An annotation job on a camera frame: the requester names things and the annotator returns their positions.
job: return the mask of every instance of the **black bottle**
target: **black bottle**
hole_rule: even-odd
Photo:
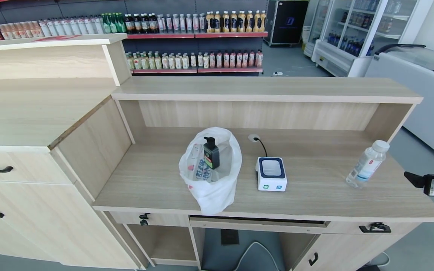
[[[215,145],[213,137],[204,137],[207,143],[203,145],[203,154],[205,156],[205,163],[209,168],[216,169],[220,165],[219,148]]]

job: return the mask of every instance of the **bottle label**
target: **bottle label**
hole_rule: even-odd
[[[351,176],[360,182],[367,182],[382,162],[375,161],[363,154],[356,164]]]

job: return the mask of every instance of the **gray floor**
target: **gray floor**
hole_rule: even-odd
[[[283,72],[283,76],[329,76],[321,68],[316,68],[309,58],[303,55],[300,47],[269,48],[263,45],[265,55],[264,76],[272,76],[273,72]],[[399,131],[390,149],[391,155],[400,165],[417,174],[434,173],[434,153],[424,146],[408,131]],[[284,270],[282,252],[275,233],[260,233],[252,231],[240,232],[241,244],[231,247],[220,245],[218,230],[208,230],[205,236],[205,255],[203,267],[212,271],[233,270],[246,247],[253,240],[262,242],[278,262],[279,269]],[[394,244],[386,252],[391,257],[391,263],[381,268],[382,271],[434,271],[434,223],[424,223]],[[384,257],[380,256],[373,262],[379,264]],[[272,271],[272,260],[267,252],[260,247],[249,250],[240,271]],[[157,266],[148,268],[150,271],[196,271],[189,266]],[[110,271],[110,269],[81,268],[62,266],[55,262],[45,262],[0,255],[0,271]]]

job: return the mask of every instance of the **freezer lid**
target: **freezer lid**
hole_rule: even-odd
[[[434,71],[434,51],[421,44],[393,44],[379,50],[402,60]]]

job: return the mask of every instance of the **cable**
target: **cable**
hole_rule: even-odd
[[[264,144],[262,143],[262,141],[260,141],[260,139],[258,138],[258,137],[254,137],[254,140],[258,140],[259,142],[260,142],[260,144],[262,145],[262,147],[264,148],[264,151],[265,151],[265,153],[266,153],[266,157],[267,157],[267,150],[266,150],[266,147],[264,146]]]
[[[276,266],[276,270],[279,271],[279,267],[277,267],[277,263],[276,263],[276,261],[274,260],[274,257],[272,257],[272,254],[270,253],[269,249],[267,249],[267,247],[264,247],[264,245],[262,245],[260,242],[257,242],[257,241],[252,242],[252,244],[250,244],[250,245],[248,246],[248,248],[246,249],[246,251],[244,251],[244,254],[242,254],[241,258],[239,259],[239,263],[237,264],[236,268],[235,268],[233,271],[237,271],[237,269],[239,269],[239,266],[240,266],[240,264],[241,264],[242,259],[244,258],[244,256],[246,255],[247,251],[249,251],[249,249],[252,247],[253,244],[258,244],[258,245],[260,245],[261,247],[263,247],[263,248],[267,251],[267,253],[269,253],[270,258],[271,258],[272,261],[274,262],[274,266]]]
[[[388,254],[386,254],[386,252],[383,251],[381,253],[384,254],[388,260],[384,264],[377,264],[376,266],[378,266],[378,267],[387,266],[391,262],[391,258]]]

